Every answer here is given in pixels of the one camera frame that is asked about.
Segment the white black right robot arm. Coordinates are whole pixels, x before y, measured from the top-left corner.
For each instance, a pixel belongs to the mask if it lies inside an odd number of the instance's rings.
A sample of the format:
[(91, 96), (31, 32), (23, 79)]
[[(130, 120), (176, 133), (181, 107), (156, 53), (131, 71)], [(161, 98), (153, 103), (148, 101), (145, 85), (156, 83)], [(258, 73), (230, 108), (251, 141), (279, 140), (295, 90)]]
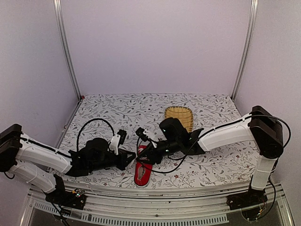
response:
[(200, 155), (215, 148), (238, 142), (253, 141), (259, 151), (259, 157), (251, 177), (249, 191), (243, 195), (247, 205), (254, 205), (265, 190), (267, 181), (287, 145), (283, 141), (284, 121), (272, 116), (263, 107), (257, 105), (249, 114), (240, 119), (211, 129), (198, 129), (188, 132), (177, 118), (164, 119), (159, 128), (165, 140), (155, 141), (144, 129), (136, 134), (143, 141), (149, 141), (136, 160), (143, 166), (160, 164), (163, 157), (181, 151), (185, 156)]

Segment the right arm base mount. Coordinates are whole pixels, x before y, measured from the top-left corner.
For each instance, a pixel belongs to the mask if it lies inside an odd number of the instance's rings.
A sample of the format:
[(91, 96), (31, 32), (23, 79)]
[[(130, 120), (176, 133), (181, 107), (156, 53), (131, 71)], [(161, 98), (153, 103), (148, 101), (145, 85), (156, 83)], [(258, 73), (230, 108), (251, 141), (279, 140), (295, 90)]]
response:
[(256, 205), (255, 208), (241, 211), (242, 216), (248, 221), (256, 221), (261, 215), (268, 198), (265, 191), (249, 189), (246, 192), (227, 196), (227, 205), (230, 210), (243, 209)]

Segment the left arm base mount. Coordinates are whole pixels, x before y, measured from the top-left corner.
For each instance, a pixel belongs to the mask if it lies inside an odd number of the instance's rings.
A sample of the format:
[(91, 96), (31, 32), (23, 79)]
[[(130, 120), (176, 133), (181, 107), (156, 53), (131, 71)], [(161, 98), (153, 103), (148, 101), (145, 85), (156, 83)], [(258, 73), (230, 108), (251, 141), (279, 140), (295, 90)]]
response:
[(83, 210), (86, 204), (87, 196), (84, 194), (78, 194), (68, 192), (61, 189), (55, 189), (50, 193), (46, 193), (46, 201), (52, 202), (63, 207), (69, 207), (73, 209)]

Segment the white shoelace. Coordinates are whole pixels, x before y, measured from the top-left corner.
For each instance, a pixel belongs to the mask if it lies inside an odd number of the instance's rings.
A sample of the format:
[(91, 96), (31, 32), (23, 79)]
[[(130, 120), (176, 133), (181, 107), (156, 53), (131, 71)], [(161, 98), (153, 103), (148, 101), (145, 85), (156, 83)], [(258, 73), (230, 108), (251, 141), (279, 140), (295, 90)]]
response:
[(148, 164), (146, 161), (144, 161), (144, 159), (140, 159), (137, 161), (136, 158), (134, 158), (126, 166), (126, 170), (130, 170), (133, 168), (135, 169), (135, 171), (138, 171), (139, 168), (143, 168), (143, 167), (152, 169), (152, 165)]

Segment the red canvas sneaker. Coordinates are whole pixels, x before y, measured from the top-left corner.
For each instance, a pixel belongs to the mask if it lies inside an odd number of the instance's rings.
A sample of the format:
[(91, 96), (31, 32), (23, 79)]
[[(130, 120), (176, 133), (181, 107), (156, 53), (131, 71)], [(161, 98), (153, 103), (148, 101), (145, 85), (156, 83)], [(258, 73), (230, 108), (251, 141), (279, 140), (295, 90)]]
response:
[(139, 187), (148, 185), (151, 177), (152, 164), (136, 162), (134, 182)]

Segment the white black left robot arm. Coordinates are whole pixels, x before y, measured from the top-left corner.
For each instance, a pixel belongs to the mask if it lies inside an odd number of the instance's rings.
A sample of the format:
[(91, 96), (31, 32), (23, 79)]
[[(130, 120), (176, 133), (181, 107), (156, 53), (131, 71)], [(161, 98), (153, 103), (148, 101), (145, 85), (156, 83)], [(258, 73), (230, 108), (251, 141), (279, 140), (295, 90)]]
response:
[(23, 178), (45, 193), (51, 193), (59, 204), (66, 204), (70, 194), (58, 186), (60, 177), (56, 178), (39, 166), (50, 167), (70, 177), (84, 177), (111, 167), (125, 170), (136, 154), (121, 149), (120, 139), (119, 134), (114, 135), (111, 142), (94, 138), (79, 151), (64, 153), (32, 139), (22, 132), (21, 125), (13, 124), (0, 133), (0, 170)]

